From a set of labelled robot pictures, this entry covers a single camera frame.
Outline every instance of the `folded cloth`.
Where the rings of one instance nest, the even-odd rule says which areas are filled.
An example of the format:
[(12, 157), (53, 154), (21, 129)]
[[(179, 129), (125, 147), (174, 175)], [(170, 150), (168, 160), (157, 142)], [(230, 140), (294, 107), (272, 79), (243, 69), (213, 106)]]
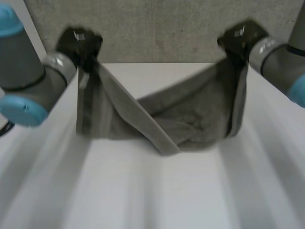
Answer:
[[(162, 155), (208, 147), (241, 127), (247, 65), (223, 59), (208, 69), (135, 100), (96, 63), (78, 91), (77, 133), (91, 138), (145, 136)], [(79, 84), (84, 74), (80, 73)]]

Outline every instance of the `gray cloth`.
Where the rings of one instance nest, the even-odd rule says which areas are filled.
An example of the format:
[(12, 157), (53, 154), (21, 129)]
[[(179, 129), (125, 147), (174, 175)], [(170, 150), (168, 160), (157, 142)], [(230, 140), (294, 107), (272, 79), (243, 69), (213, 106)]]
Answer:
[[(246, 97), (247, 66), (224, 59), (166, 90), (135, 100), (101, 64), (78, 91), (77, 132), (90, 138), (145, 136), (162, 155), (235, 136)], [(83, 80), (80, 73), (79, 82)]]

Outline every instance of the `concrete wall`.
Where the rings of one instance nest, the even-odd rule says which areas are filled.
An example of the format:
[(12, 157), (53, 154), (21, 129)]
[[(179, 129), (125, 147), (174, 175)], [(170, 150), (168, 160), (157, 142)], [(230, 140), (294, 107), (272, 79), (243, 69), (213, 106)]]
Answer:
[(101, 62), (215, 62), (216, 38), (247, 17), (287, 40), (302, 0), (25, 0), (47, 50), (68, 24), (104, 37)]

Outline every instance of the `cable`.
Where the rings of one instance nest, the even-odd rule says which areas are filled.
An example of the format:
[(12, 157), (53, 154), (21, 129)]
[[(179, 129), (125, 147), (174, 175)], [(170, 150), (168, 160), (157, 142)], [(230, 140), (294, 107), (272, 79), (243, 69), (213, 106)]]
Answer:
[(8, 121), (1, 129), (0, 129), (0, 137), (8, 133), (13, 127), (15, 126), (14, 123)]

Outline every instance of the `cloth fold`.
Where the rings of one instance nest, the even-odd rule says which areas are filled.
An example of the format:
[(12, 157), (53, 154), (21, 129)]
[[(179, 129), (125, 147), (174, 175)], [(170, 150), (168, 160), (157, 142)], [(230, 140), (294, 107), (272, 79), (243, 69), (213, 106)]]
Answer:
[[(85, 74), (79, 74), (79, 84)], [(208, 69), (139, 100), (96, 63), (79, 88), (77, 133), (90, 138), (145, 136), (162, 155), (195, 150), (233, 137), (241, 127), (247, 65), (223, 59)]]

